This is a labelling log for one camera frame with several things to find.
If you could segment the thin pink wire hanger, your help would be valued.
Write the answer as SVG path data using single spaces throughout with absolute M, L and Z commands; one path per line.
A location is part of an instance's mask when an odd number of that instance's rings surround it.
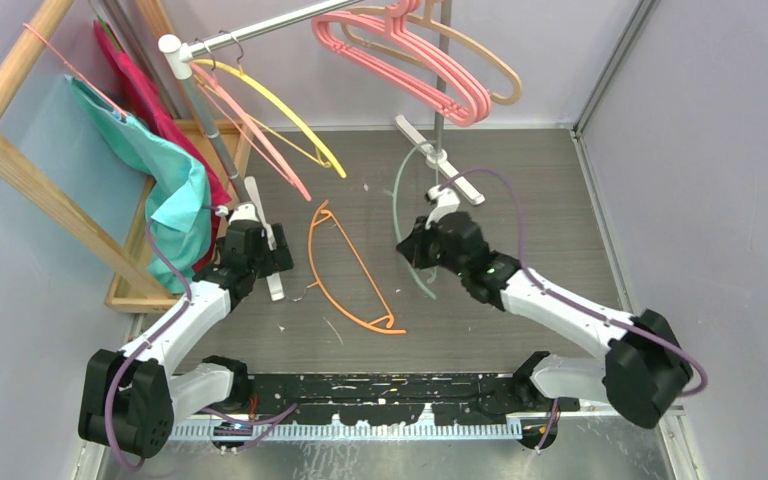
M 265 159 L 272 168 L 292 187 L 294 187 L 305 201 L 311 201 L 312 195 L 308 188 L 288 163 L 283 154 L 273 144 L 268 135 L 292 146 L 298 152 L 312 160 L 314 163 L 328 165 L 330 160 L 325 160 L 326 148 L 313 130 L 276 94 L 266 88 L 254 77 L 246 73 L 241 66 L 232 67 L 223 62 L 207 59 L 194 59 L 189 63 L 197 82 L 197 87 L 206 95 L 206 98 L 229 121 L 239 121 L 245 129 L 239 127 L 241 133 L 248 133 L 248 139 L 252 141 L 253 149 Z M 260 96 L 268 100 L 281 111 L 313 144 L 313 150 L 307 151 L 299 145 L 289 141 L 276 130 L 259 121 L 246 110 L 220 82 L 216 71 L 225 72 L 239 82 L 248 85 Z

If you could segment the yellow plastic hanger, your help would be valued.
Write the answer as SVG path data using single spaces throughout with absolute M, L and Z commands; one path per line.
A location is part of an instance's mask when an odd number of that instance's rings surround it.
M 336 175 L 345 179 L 348 174 L 337 156 L 314 130 L 278 95 L 273 93 L 254 77 L 246 73 L 240 64 L 230 66 L 214 58 L 196 58 L 190 62 L 190 68 L 197 87 L 213 107 L 229 121 L 239 121 L 251 133 L 255 141 L 254 148 L 288 183 L 301 185 L 301 179 L 289 165 L 283 154 L 274 145 L 275 141 L 289 146 L 304 158 L 319 167 L 332 170 Z M 305 148 L 262 122 L 247 110 L 239 100 L 222 84 L 219 75 L 223 73 L 230 79 L 252 89 L 257 95 L 270 103 L 310 144 Z

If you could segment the green plastic hanger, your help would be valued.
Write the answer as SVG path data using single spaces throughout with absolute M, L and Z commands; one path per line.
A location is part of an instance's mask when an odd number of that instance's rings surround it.
M 392 221 L 392 229 L 393 229 L 394 238 L 397 242 L 401 242 L 402 240 L 406 239 L 406 236 L 402 234 L 400 219 L 399 219 L 399 193 L 400 193 L 400 187 L 401 187 L 404 171 L 410 159 L 418 151 L 422 151 L 425 147 L 432 147 L 432 146 L 433 144 L 427 140 L 421 141 L 417 146 L 413 146 L 405 154 L 401 163 L 399 164 L 393 180 L 392 188 L 387 189 L 385 192 L 385 194 L 390 198 L 390 214 L 391 214 L 391 221 Z M 403 269 L 406 270 L 406 272 L 409 274 L 410 278 L 413 280 L 416 287 L 426 298 L 432 301 L 436 301 L 438 299 L 437 294 L 430 288 L 430 285 L 433 284 L 437 278 L 438 269 L 436 267 L 432 268 L 432 272 L 429 274 L 429 277 L 427 279 L 423 279 L 417 273 L 417 270 L 414 267 L 412 267 L 407 260 L 400 257 L 398 259 L 398 262 L 400 265 L 402 265 Z

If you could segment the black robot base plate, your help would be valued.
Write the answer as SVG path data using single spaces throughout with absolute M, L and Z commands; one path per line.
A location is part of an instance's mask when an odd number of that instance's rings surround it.
M 221 450 L 261 441 L 554 442 L 579 400 L 548 400 L 504 373 L 254 374 L 239 404 L 211 406 L 175 430 Z

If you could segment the beige plastic hanger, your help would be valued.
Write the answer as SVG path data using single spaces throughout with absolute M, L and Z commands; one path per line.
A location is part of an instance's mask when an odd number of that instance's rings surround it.
M 483 44 L 477 42 L 461 31 L 454 29 L 450 25 L 449 20 L 444 20 L 444 12 L 450 6 L 450 1 L 423 1 L 422 13 L 409 14 L 407 21 L 437 33 L 443 40 L 454 40 L 457 44 L 465 47 L 467 50 L 481 57 L 495 71 L 500 73 L 511 86 L 510 93 L 506 95 L 495 91 L 490 91 L 489 96 L 491 101 L 495 104 L 503 106 L 511 106 L 516 104 L 521 99 L 524 89 L 520 76 L 506 62 L 504 62 L 491 50 L 486 48 Z M 382 43 L 362 38 L 358 34 L 359 30 L 354 27 L 343 26 L 341 30 L 350 44 L 366 47 L 378 53 L 382 53 L 386 56 L 406 62 L 410 65 L 417 66 L 424 70 L 429 70 L 429 68 L 426 67 L 417 57 L 411 54 L 391 48 Z

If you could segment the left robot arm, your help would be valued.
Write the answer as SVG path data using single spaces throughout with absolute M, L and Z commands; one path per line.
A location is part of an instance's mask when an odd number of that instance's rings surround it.
M 209 356 L 175 372 L 195 344 L 225 319 L 257 280 L 277 272 L 267 229 L 233 215 L 217 242 L 219 259 L 197 272 L 184 294 L 143 335 L 88 361 L 77 432 L 80 438 L 141 459 L 164 447 L 176 423 L 205 408 L 237 413 L 253 395 L 247 365 Z

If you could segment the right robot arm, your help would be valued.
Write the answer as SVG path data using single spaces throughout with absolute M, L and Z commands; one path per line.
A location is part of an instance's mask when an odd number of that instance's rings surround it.
M 396 250 L 413 269 L 447 270 L 474 300 L 532 320 L 588 352 L 579 359 L 532 353 L 502 397 L 513 409 L 546 408 L 556 416 L 563 399 L 591 400 L 653 428 L 676 399 L 708 385 L 663 315 L 615 310 L 551 283 L 522 259 L 491 248 L 466 212 L 418 217 Z

